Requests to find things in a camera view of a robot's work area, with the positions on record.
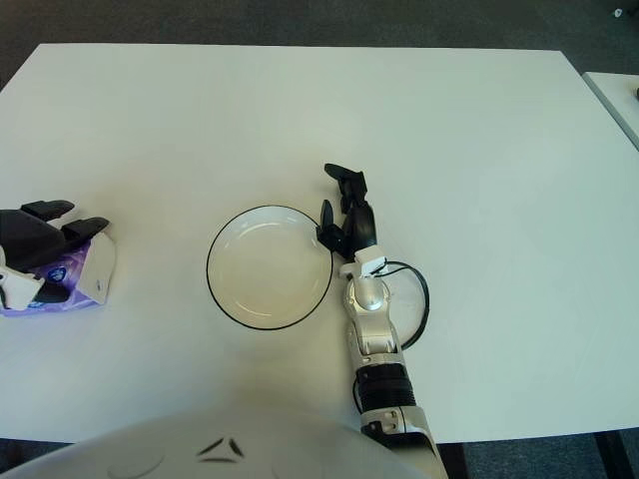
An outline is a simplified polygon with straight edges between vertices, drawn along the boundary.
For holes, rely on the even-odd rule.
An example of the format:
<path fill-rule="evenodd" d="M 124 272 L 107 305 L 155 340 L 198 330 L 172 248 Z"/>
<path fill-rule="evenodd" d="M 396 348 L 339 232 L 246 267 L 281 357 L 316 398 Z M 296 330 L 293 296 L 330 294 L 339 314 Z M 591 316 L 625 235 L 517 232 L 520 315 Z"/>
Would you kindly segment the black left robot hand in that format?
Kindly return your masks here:
<path fill-rule="evenodd" d="M 52 221 L 71 212 L 64 200 L 1 212 L 1 312 L 58 312 L 103 304 L 116 262 L 102 217 Z"/>

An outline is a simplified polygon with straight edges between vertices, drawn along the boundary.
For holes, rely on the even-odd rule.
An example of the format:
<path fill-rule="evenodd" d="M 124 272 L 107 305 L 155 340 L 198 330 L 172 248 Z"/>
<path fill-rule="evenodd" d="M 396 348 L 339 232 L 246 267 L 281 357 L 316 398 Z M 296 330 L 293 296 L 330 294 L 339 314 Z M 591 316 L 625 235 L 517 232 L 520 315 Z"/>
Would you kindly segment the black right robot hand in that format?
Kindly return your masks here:
<path fill-rule="evenodd" d="M 330 252 L 337 252 L 345 260 L 353 260 L 357 251 L 377 244 L 373 209 L 365 199 L 367 186 L 364 174 L 336 164 L 325 164 L 324 171 L 337 182 L 344 221 L 341 227 L 333 221 L 331 203 L 324 200 L 316 227 L 317 239 Z"/>

